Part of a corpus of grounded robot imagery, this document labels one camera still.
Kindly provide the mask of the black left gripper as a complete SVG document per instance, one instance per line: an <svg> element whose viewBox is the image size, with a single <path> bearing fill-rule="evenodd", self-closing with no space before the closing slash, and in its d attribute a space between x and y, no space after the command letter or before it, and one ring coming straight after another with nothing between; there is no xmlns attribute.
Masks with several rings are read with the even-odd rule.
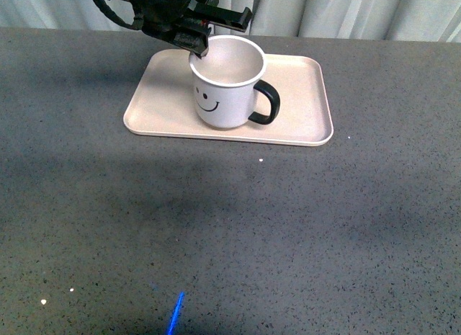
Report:
<svg viewBox="0 0 461 335"><path fill-rule="evenodd" d="M244 32L251 21L246 7L235 12L218 6L219 0L121 0L129 3L134 17L127 23L103 0L103 14L115 24L140 30L148 36L185 49L198 58L208 54L210 25Z"/></svg>

